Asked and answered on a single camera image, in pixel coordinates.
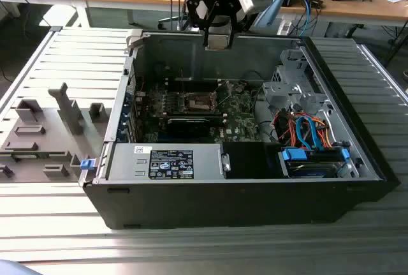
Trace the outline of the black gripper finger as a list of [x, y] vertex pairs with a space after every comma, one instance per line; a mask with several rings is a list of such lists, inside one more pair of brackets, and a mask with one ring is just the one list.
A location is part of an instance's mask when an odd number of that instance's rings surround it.
[[186, 0], [186, 7], [191, 27], [203, 32], [203, 46], [207, 47], [210, 22], [206, 0]]
[[236, 13], [232, 14], [230, 17], [230, 32], [228, 38], [228, 48], [232, 47], [234, 37], [237, 33], [241, 33], [244, 29], [245, 21], [247, 20], [247, 15], [244, 14], [239, 20]]

